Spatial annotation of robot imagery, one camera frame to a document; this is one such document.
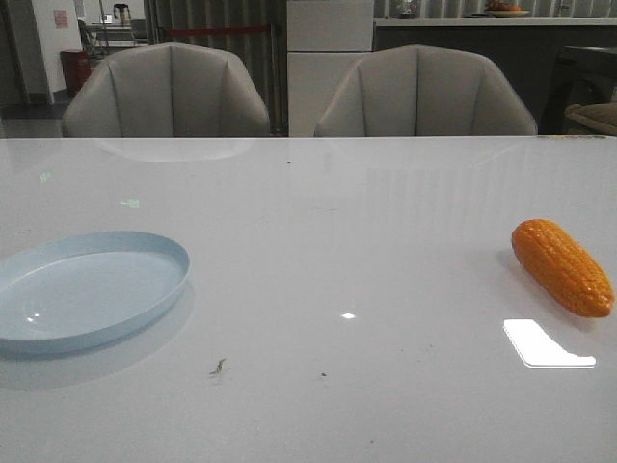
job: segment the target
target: light blue plate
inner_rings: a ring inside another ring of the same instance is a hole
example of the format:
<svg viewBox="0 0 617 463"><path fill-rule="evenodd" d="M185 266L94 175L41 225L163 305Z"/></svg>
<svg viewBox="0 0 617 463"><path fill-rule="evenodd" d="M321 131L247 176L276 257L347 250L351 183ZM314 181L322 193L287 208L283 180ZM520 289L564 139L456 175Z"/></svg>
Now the light blue plate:
<svg viewBox="0 0 617 463"><path fill-rule="evenodd" d="M180 296L182 246L139 231L81 234L0 261L0 348L69 352L146 326Z"/></svg>

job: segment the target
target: chair backrest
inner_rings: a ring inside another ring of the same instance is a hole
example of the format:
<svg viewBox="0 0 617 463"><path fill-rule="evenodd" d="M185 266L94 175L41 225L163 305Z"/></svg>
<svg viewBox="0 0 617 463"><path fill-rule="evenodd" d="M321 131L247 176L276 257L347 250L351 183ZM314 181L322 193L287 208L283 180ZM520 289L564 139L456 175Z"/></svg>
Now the chair backrest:
<svg viewBox="0 0 617 463"><path fill-rule="evenodd" d="M409 45L355 62L315 136L533 135L536 123L488 58Z"/></svg>
<svg viewBox="0 0 617 463"><path fill-rule="evenodd" d="M66 137L261 137L269 128L240 59L184 43L108 56L63 116Z"/></svg>
<svg viewBox="0 0 617 463"><path fill-rule="evenodd" d="M77 27L79 28L79 37L81 38L81 46L84 50L91 52L94 48L94 38L88 30L83 19L77 19Z"/></svg>

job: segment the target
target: white wall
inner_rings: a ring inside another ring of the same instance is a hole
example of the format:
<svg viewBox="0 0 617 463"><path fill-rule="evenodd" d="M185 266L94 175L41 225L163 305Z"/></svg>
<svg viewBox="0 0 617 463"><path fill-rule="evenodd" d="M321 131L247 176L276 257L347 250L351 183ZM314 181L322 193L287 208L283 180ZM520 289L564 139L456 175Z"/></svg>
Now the white wall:
<svg viewBox="0 0 617 463"><path fill-rule="evenodd" d="M98 0L83 0L84 9L86 10L86 22L98 22L100 18L100 5ZM114 14L114 4L123 3L128 5L131 11L131 17L136 19L144 19L144 0L103 0L103 10L105 14Z"/></svg>
<svg viewBox="0 0 617 463"><path fill-rule="evenodd" d="M67 87L60 52L82 49L75 5L73 0L46 0L44 2L33 1L32 7L39 30L40 49L49 92L53 94ZM54 10L67 11L68 27L66 29L56 27Z"/></svg>

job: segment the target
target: red rope barrier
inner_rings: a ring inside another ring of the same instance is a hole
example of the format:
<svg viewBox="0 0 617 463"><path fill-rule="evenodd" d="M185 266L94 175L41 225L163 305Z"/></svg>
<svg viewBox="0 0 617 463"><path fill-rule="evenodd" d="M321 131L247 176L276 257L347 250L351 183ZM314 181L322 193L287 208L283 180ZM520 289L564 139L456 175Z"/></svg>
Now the red rope barrier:
<svg viewBox="0 0 617 463"><path fill-rule="evenodd" d="M216 27L207 29L165 29L165 33L170 37L222 36L268 32L270 27L272 27L271 24L266 24L265 26Z"/></svg>

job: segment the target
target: corn cob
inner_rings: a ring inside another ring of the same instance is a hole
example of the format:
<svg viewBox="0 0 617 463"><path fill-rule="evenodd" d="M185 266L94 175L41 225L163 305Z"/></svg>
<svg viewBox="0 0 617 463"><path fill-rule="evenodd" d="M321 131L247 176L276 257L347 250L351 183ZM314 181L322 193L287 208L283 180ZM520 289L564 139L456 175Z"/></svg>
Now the corn cob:
<svg viewBox="0 0 617 463"><path fill-rule="evenodd" d="M581 316L610 314L615 295L597 262L550 220L522 222L512 232L521 265L563 307Z"/></svg>

